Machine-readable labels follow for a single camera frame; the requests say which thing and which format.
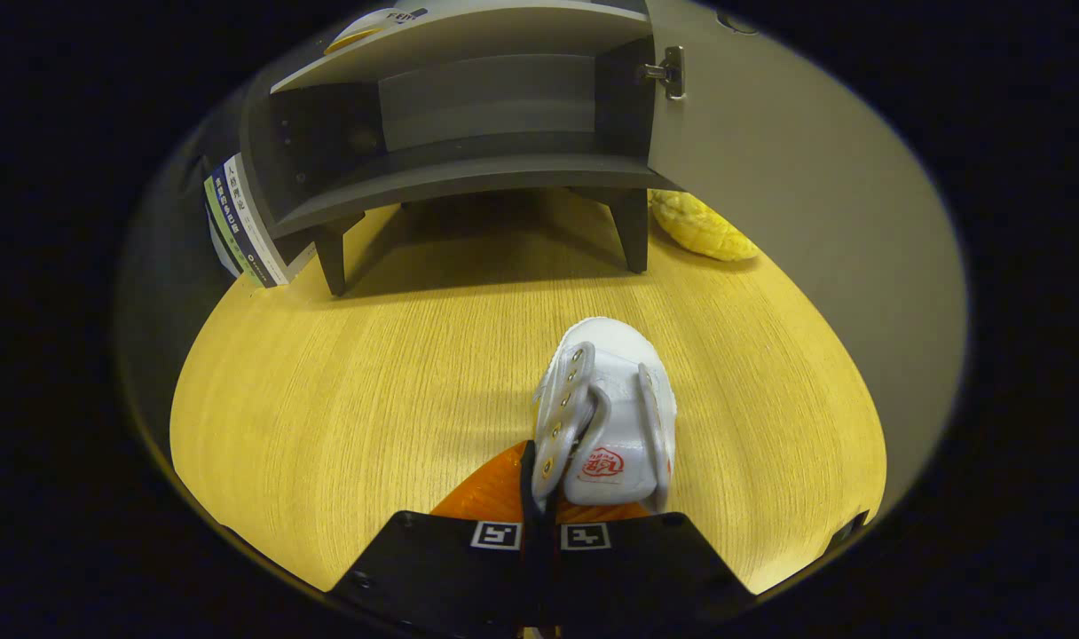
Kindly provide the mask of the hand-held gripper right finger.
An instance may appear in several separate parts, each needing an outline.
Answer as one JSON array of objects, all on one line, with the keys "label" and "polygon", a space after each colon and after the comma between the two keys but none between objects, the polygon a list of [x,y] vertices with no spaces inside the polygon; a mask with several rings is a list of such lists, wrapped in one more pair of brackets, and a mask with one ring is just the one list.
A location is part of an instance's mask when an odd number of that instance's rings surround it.
[{"label": "hand-held gripper right finger", "polygon": [[559,638],[707,638],[756,606],[681,512],[557,529],[548,626]]}]

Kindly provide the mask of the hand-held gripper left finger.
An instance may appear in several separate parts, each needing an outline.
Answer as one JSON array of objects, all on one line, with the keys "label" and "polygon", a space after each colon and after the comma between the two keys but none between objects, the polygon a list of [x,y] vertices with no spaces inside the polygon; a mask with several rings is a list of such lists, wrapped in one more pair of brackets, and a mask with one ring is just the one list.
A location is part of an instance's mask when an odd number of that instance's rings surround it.
[{"label": "hand-held gripper left finger", "polygon": [[522,480],[532,461],[534,444],[516,441],[429,512],[394,513],[330,597],[408,638],[522,636]]}]

